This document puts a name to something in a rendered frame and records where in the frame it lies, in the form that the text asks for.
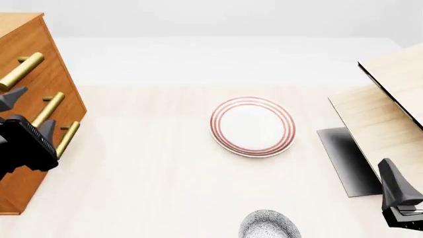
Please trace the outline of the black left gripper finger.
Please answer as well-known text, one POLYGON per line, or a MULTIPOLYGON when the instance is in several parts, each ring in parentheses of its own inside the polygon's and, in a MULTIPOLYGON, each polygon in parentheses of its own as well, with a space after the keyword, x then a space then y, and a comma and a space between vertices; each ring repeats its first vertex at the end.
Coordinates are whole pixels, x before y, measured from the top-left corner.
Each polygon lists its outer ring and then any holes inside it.
POLYGON ((11 110, 18 99, 27 92, 27 87, 19 87, 14 91, 9 91, 4 95, 0 95, 0 112, 11 110))
POLYGON ((51 154, 56 154, 56 149, 53 145, 53 135, 56 126, 56 121, 53 119, 46 120, 41 127, 39 132, 42 135, 42 144, 48 148, 51 154))

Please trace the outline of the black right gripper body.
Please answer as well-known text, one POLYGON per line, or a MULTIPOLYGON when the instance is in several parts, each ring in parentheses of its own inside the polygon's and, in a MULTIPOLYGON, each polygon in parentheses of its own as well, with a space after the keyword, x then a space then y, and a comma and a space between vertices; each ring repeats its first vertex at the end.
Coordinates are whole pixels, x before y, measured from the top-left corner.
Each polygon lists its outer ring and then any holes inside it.
POLYGON ((389 227, 423 229, 423 204, 402 206, 383 204, 382 214, 389 227))

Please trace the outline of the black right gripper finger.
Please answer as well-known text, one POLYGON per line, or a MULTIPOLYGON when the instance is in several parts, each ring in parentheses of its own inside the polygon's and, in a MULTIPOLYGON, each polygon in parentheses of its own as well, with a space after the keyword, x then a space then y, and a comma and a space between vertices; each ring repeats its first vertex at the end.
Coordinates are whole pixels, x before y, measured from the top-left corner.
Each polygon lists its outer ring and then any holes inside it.
POLYGON ((381 160, 378 168, 382 185, 383 211, 398 206, 417 206, 423 202, 423 194, 404 178, 390 158, 381 160))

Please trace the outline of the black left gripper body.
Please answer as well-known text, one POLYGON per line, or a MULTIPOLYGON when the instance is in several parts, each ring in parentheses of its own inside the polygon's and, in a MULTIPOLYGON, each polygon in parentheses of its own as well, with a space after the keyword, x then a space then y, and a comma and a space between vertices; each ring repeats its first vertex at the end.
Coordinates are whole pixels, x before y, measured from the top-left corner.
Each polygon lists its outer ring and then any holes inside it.
POLYGON ((47 172, 58 166, 57 154, 51 154, 42 144, 39 128, 24 116, 0 117, 0 180, 22 166, 47 172))

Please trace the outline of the wooden cabinet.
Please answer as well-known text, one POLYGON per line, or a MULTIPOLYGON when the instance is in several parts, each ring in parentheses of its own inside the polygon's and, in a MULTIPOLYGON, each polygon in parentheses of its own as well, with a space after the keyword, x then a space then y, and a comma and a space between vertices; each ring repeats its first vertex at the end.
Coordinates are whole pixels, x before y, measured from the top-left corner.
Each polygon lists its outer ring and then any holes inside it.
MULTIPOLYGON (((2 37, 3 35, 6 35, 10 31, 12 31, 12 29, 14 29, 15 27, 21 25, 22 23, 25 23, 26 21, 28 21, 28 20, 30 20, 34 17, 42 17, 43 18, 43 14, 42 13, 0 13, 0 37, 2 37)), ((9 91, 7 91, 7 92, 0 91, 0 95, 4 95, 5 93, 8 93, 8 92, 9 91)), ((62 140, 65 133, 66 133, 66 131, 60 130, 60 128, 58 130, 56 130, 56 129, 54 130, 53 145, 54 145, 55 148, 58 146, 58 144, 62 140)))

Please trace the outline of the grey patterned bowl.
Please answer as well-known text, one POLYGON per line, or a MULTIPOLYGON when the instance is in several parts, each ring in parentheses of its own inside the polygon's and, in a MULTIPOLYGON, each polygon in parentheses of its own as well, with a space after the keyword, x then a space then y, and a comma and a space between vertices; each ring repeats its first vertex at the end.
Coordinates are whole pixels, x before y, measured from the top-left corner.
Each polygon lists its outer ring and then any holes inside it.
POLYGON ((274 210, 257 210, 240 224, 238 238, 302 238, 296 225, 274 210))

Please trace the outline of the pale wooden shelf black edges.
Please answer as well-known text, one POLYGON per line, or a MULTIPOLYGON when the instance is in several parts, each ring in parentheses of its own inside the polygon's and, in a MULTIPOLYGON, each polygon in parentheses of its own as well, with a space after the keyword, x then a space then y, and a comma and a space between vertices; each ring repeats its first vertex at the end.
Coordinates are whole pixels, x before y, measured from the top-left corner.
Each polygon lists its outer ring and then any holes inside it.
POLYGON ((349 197, 379 195, 389 158, 423 193, 423 43, 358 67, 370 83, 328 97, 343 126, 317 132, 338 178, 349 197))

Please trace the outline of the white plate with red rings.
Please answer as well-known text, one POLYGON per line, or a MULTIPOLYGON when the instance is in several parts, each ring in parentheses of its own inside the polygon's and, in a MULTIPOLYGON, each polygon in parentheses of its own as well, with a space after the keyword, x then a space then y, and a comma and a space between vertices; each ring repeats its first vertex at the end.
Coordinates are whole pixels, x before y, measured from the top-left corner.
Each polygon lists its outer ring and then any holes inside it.
POLYGON ((260 97, 235 97, 211 113, 209 131, 226 150, 250 158, 267 158, 288 150, 297 128, 292 114, 260 97))

